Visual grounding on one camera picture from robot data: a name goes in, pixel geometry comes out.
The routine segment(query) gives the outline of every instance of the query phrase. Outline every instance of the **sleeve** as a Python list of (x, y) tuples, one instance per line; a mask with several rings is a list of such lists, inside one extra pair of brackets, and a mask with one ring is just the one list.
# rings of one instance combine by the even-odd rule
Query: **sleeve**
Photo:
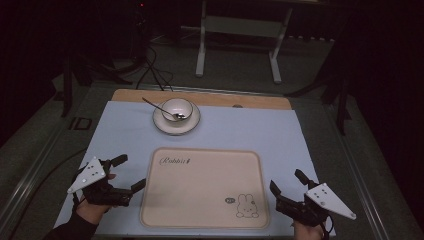
[(43, 240), (89, 240), (97, 227), (74, 212), (67, 223), (51, 230)]

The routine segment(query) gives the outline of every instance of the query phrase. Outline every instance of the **table surface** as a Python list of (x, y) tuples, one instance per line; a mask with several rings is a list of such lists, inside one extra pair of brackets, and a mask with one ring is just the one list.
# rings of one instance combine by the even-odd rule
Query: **table surface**
[[(166, 135), (155, 128), (152, 106), (140, 102), (142, 96), (155, 103), (175, 97), (185, 98), (198, 105), (201, 121), (186, 135)], [(93, 156), (111, 159), (128, 154), (129, 160), (112, 170), (118, 175), (112, 184), (117, 188), (128, 188), (147, 176), (149, 159), (161, 147), (249, 150), (261, 158), (266, 188), (270, 180), (274, 180), (284, 188), (284, 196), (302, 201), (305, 189), (294, 176), (294, 171), (301, 169), (310, 179), (318, 179), (299, 121), (290, 109), (289, 101), (282, 97), (117, 90), (103, 112), (81, 166)], [(106, 214), (96, 234), (109, 237), (292, 236), (292, 219), (275, 211), (275, 198), (270, 191), (266, 195), (270, 222), (263, 229), (172, 229), (149, 228), (140, 223), (142, 190), (134, 194), (130, 206), (112, 209)], [(72, 199), (68, 196), (56, 226), (69, 219), (71, 208)]]

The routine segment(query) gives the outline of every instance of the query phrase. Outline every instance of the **beige tray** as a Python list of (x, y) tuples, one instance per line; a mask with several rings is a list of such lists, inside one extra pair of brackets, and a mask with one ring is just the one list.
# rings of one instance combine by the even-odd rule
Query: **beige tray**
[(159, 148), (152, 157), (141, 222), (168, 228), (264, 228), (269, 211), (252, 151)]

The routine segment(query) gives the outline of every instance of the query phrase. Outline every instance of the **spoon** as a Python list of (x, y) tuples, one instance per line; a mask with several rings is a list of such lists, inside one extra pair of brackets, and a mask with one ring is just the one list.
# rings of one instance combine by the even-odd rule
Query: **spoon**
[(161, 110), (162, 112), (168, 113), (169, 115), (171, 115), (171, 116), (172, 116), (175, 120), (177, 120), (177, 121), (181, 121), (181, 120), (184, 120), (184, 119), (186, 119), (186, 118), (187, 118), (186, 116), (184, 116), (184, 114), (181, 114), (181, 113), (174, 113), (174, 114), (172, 114), (172, 113), (170, 113), (170, 112), (166, 111), (165, 109), (160, 108), (159, 106), (156, 106), (154, 103), (150, 102), (149, 100), (145, 99), (144, 97), (142, 97), (142, 99), (143, 99), (145, 102), (147, 102), (148, 104), (152, 105), (153, 107), (155, 107), (155, 108), (157, 108), (157, 109)]

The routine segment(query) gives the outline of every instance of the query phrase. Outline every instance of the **wooden board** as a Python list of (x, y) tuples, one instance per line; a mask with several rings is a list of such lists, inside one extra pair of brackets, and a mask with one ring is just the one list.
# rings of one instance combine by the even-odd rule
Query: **wooden board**
[(292, 109), (289, 100), (283, 97), (199, 92), (118, 89), (115, 91), (112, 101), (143, 102), (142, 97), (154, 103), (161, 103), (170, 98), (184, 98), (198, 106), (232, 107), (234, 105), (241, 105), (245, 108)]

